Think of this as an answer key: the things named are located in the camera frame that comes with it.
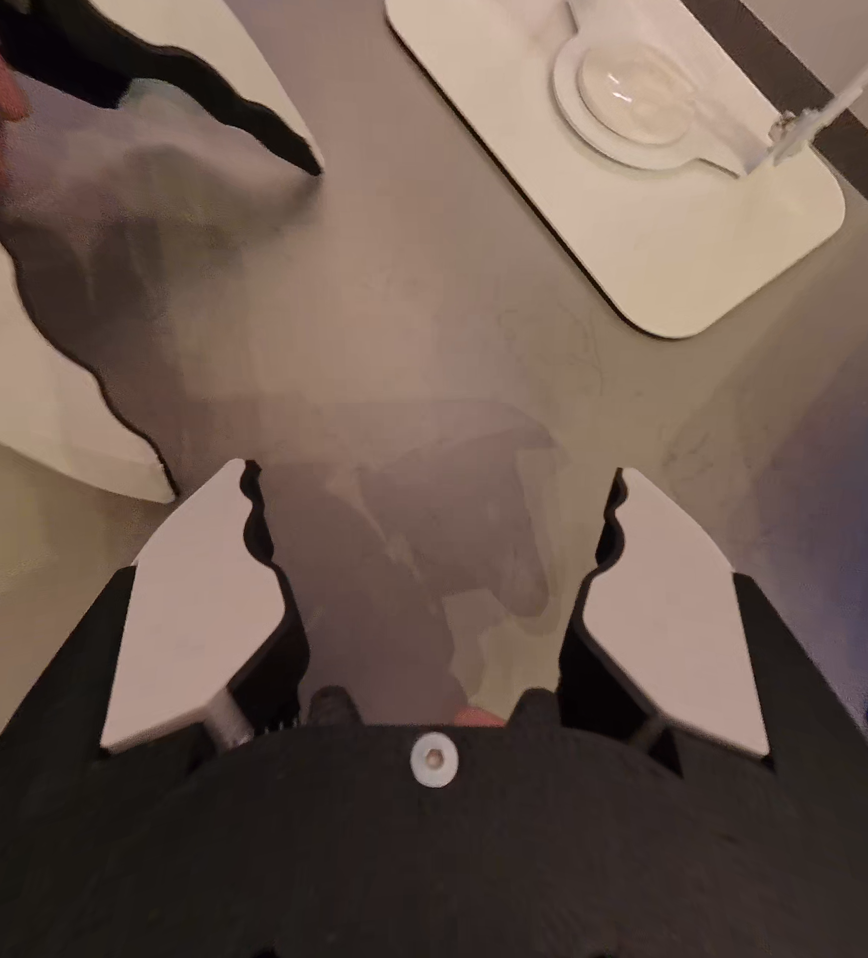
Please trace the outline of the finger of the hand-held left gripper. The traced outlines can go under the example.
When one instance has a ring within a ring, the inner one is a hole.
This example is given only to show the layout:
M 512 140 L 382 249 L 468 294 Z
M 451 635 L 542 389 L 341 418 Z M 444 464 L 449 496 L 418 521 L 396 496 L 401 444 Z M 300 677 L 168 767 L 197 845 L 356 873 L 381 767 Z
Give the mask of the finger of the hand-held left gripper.
M 84 485 L 168 504 L 159 455 L 109 408 L 98 380 L 36 328 L 0 243 L 0 446 Z
M 105 109 L 136 81 L 168 84 L 297 169 L 323 172 L 308 126 L 225 2 L 2 1 L 0 52 L 16 71 Z

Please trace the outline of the white document stand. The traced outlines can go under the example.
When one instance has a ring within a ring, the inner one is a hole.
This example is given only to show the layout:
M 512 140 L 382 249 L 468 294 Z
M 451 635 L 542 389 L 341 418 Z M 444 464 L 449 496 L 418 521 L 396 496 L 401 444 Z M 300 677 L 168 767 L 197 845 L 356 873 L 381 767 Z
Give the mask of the white document stand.
M 619 314 L 708 329 L 843 225 L 814 139 L 683 2 L 389 1 L 397 38 Z

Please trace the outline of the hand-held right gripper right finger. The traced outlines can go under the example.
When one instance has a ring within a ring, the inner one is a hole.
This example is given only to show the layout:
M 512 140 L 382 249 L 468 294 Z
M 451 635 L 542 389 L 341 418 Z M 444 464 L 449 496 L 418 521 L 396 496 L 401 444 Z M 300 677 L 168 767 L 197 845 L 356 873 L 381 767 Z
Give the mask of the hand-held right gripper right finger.
M 560 647 L 560 725 L 650 757 L 676 757 L 678 733 L 767 757 L 734 572 L 658 486 L 617 469 Z

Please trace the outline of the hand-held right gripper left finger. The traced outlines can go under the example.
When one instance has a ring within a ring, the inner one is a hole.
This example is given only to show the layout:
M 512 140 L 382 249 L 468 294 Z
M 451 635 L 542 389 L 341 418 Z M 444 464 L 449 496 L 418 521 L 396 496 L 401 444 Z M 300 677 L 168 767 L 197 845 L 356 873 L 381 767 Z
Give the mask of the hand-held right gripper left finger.
M 227 750 L 298 724 L 308 639 L 273 552 L 252 460 L 230 460 L 153 533 L 132 564 L 102 749 L 201 724 Z

